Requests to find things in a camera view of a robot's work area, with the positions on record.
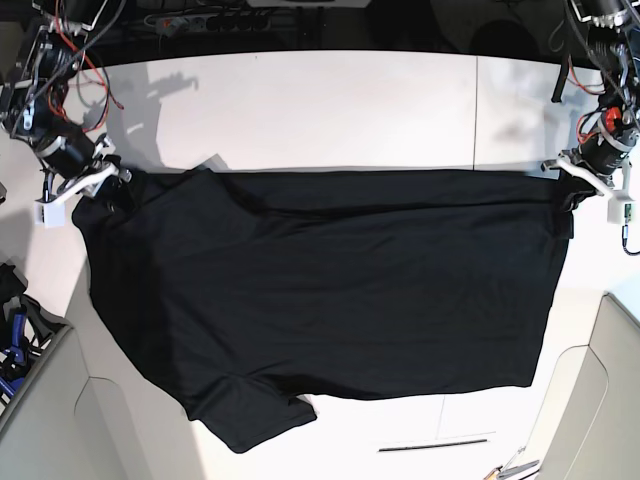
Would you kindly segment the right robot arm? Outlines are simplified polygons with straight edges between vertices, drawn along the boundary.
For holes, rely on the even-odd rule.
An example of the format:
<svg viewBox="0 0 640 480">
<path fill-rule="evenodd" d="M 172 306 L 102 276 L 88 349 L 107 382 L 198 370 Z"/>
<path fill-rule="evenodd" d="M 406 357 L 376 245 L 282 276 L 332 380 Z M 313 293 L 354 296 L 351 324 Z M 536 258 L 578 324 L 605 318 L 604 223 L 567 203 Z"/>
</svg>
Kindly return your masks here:
<svg viewBox="0 0 640 480">
<path fill-rule="evenodd" d="M 119 107 L 105 70 L 90 49 L 116 24 L 123 1 L 35 1 L 38 12 L 27 30 L 13 68 L 1 88 L 1 128 L 27 145 L 44 174 L 44 205 L 63 204 L 75 195 L 109 203 L 131 179 L 107 134 L 91 139 L 103 127 L 111 107 Z M 74 122 L 65 109 L 70 82 L 89 69 L 88 82 L 104 92 L 97 119 Z"/>
</svg>

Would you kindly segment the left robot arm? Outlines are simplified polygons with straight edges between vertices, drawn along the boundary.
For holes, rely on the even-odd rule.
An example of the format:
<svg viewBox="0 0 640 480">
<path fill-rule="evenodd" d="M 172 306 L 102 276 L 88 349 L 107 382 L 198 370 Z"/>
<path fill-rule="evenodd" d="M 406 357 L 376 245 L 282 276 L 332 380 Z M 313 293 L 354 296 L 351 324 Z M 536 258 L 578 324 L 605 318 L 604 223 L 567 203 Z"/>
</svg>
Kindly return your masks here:
<svg viewBox="0 0 640 480">
<path fill-rule="evenodd" d="M 597 98 L 576 122 L 577 146 L 541 164 L 544 171 L 578 179 L 609 199 L 628 200 L 631 153 L 639 145 L 639 11 L 635 1 L 564 1 L 560 72 L 551 102 L 570 82 Z M 574 44 L 600 73 L 601 84 L 578 80 Z"/>
</svg>

